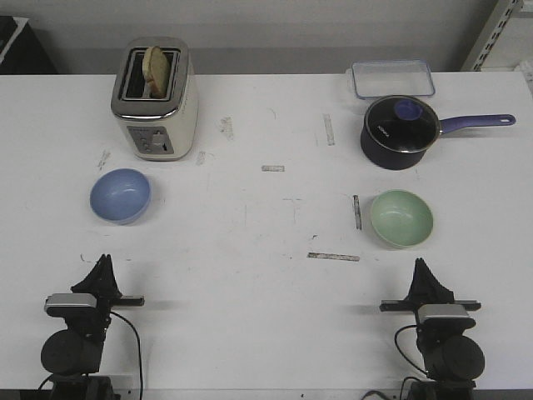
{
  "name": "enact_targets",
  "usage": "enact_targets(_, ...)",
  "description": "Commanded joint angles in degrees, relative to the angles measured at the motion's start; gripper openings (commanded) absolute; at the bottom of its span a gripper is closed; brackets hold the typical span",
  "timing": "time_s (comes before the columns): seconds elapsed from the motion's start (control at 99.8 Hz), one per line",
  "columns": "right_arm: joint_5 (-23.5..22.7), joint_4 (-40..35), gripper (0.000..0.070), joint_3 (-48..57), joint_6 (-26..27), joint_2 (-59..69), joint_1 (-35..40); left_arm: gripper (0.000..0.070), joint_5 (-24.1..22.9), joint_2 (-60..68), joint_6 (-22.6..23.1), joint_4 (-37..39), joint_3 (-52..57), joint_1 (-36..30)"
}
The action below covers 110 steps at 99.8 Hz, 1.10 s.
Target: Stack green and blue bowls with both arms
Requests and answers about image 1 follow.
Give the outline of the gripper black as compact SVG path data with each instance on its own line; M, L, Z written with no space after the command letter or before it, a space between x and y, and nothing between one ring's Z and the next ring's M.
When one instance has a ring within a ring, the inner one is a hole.
M476 300L454 302L454 293L444 287L421 257L415 267L406 300L382 300L382 312L412 312L415 315L418 346L436 346L447 339L462 336L476 325L469 312L478 311Z
M107 292L109 297L95 297L105 288L103 273L107 263ZM73 330L93 343L104 343L107 329L111 323L111 311L114 307L141 307L144 305L143 296L121 297L115 274L113 271L112 257L110 254L103 254L91 272L79 283L71 286L73 293L91 293L97 299L97 309L85 315L65 317L67 328Z

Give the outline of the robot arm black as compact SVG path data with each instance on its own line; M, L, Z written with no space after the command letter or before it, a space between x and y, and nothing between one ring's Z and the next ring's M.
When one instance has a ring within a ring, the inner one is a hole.
M464 331L476 321L469 315L481 303L476 300L457 300L444 287L421 257L415 260L409 291L402 300L383 300L382 312L410 312L416 323L416 347L422 355L424 367L408 363L426 378L415 378L406 397L408 399L472 399L475 380L486 365L480 346Z
M112 380L98 374L107 330L118 307L141 307L143 296L125 297L113 271L112 257L103 254L91 272L70 292L54 293L44 303L44 312L61 318L66 328L55 332L42 346L41 364L50 373L51 399L119 399Z

